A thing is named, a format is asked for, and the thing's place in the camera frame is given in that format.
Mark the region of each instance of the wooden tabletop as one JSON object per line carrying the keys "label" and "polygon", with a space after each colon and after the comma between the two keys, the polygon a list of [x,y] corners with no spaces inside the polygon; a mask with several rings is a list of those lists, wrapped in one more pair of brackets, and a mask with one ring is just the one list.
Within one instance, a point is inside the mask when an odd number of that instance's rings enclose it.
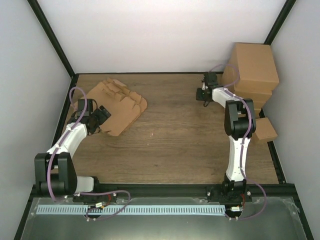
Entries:
{"label": "wooden tabletop", "polygon": [[[88,93],[107,77],[118,79],[147,100],[147,109],[120,136],[86,137],[73,163],[79,176],[102,183],[218,184],[229,162],[224,108],[196,101],[202,74],[81,74],[77,86]],[[81,98],[76,91],[73,100]],[[73,112],[70,107],[68,117]],[[248,178],[278,183],[268,145],[250,144]]]}

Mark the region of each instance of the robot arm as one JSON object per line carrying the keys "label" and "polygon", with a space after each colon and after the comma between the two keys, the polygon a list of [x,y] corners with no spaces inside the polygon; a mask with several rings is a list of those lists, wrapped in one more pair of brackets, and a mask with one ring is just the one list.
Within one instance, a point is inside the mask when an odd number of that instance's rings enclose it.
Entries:
{"label": "robot arm", "polygon": [[[235,188],[241,191],[246,187],[246,180],[241,173],[241,147],[243,137],[249,127],[249,118],[244,104],[236,98],[236,95],[218,84],[217,75],[208,72],[204,75],[202,88],[197,89],[196,99],[204,102],[217,102],[225,108],[224,130],[229,137],[230,151],[229,164],[224,177],[224,192],[227,193]],[[254,103],[252,99],[243,99],[251,113],[251,131],[244,139],[242,170],[245,173],[247,149],[256,130],[256,119],[254,114]]]}
{"label": "robot arm", "polygon": [[51,170],[58,169],[58,173],[50,174],[50,184],[55,195],[72,195],[80,192],[91,192],[94,187],[94,179],[89,176],[77,176],[72,162],[72,158],[81,143],[89,134],[94,134],[97,129],[111,116],[111,114],[100,106],[93,110],[93,99],[78,100],[78,109],[67,122],[66,129],[56,144],[46,153],[39,153],[34,159],[35,185],[40,195],[49,194],[47,172],[49,159],[54,154]]}

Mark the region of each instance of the corrugated cardboard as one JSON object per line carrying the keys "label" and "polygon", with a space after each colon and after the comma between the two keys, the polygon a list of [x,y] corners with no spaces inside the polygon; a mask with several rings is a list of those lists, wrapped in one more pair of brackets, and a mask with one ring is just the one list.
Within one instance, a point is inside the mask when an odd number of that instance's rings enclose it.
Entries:
{"label": "corrugated cardboard", "polygon": [[235,95],[242,97],[244,99],[252,99],[254,102],[266,102],[272,96],[272,92],[270,90],[252,90],[252,91],[244,91],[238,90],[237,87],[230,86],[228,88],[230,92],[234,93]]}
{"label": "corrugated cardboard", "polygon": [[253,101],[254,109],[260,109],[260,111],[265,104],[264,101]]}
{"label": "corrugated cardboard", "polygon": [[147,108],[147,101],[141,95],[111,78],[99,82],[86,97],[96,100],[98,106],[103,105],[111,113],[100,126],[102,132],[111,136],[119,136]]}
{"label": "corrugated cardboard", "polygon": [[278,135],[267,117],[256,119],[255,122],[256,129],[252,134],[254,143],[267,143],[276,139]]}
{"label": "corrugated cardboard", "polygon": [[258,119],[259,118],[259,113],[261,112],[261,108],[260,109],[254,109],[254,114],[255,114],[255,118]]}
{"label": "corrugated cardboard", "polygon": [[[272,91],[279,84],[271,47],[264,44],[236,43],[229,64],[238,68],[240,80],[236,84],[238,91]],[[237,72],[226,66],[223,85],[234,82]]]}

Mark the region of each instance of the white wall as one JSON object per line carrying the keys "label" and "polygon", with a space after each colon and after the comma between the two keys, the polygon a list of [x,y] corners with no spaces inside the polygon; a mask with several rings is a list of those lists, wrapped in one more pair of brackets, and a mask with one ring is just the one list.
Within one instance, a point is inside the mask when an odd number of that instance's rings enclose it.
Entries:
{"label": "white wall", "polygon": [[0,1],[0,239],[14,239],[70,78],[26,0]]}
{"label": "white wall", "polygon": [[208,71],[234,42],[263,43],[285,0],[39,3],[76,73],[110,73]]}
{"label": "white wall", "polygon": [[313,232],[320,239],[320,1],[297,1],[272,43],[280,79],[263,108],[286,179],[295,183]]}

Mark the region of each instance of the black joint motor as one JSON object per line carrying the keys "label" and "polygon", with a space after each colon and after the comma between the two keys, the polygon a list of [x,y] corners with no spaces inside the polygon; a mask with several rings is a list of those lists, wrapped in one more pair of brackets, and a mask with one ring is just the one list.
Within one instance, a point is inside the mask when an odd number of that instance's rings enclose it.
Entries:
{"label": "black joint motor", "polygon": [[225,196],[239,196],[246,190],[247,181],[230,181],[226,174],[224,174],[224,181],[222,183],[222,193]]}
{"label": "black joint motor", "polygon": [[217,74],[215,72],[212,72],[212,71],[206,72],[203,75],[202,82],[204,83],[206,88],[205,88],[205,90],[203,90],[200,87],[197,88],[195,99],[197,101],[212,102],[213,101],[212,100],[212,91],[213,91],[213,89],[222,87],[218,83]]}
{"label": "black joint motor", "polygon": [[[256,117],[254,102],[252,99],[243,99],[251,114],[251,129],[246,136],[251,138],[256,131]],[[228,136],[235,140],[243,138],[249,127],[249,113],[245,105],[238,100],[228,100],[225,102],[224,130]]]}
{"label": "black joint motor", "polygon": [[[93,107],[93,102],[95,102],[97,106],[95,110]],[[78,108],[72,114],[71,119],[67,122],[68,124],[75,123],[77,119],[80,117],[80,115],[83,113],[83,110],[85,108],[85,100],[79,99],[77,105]],[[80,123],[85,124],[88,133],[94,134],[95,131],[99,128],[99,126],[101,126],[110,117],[111,113],[108,112],[108,110],[104,106],[101,105],[98,108],[98,104],[95,100],[87,99],[86,110]]]}

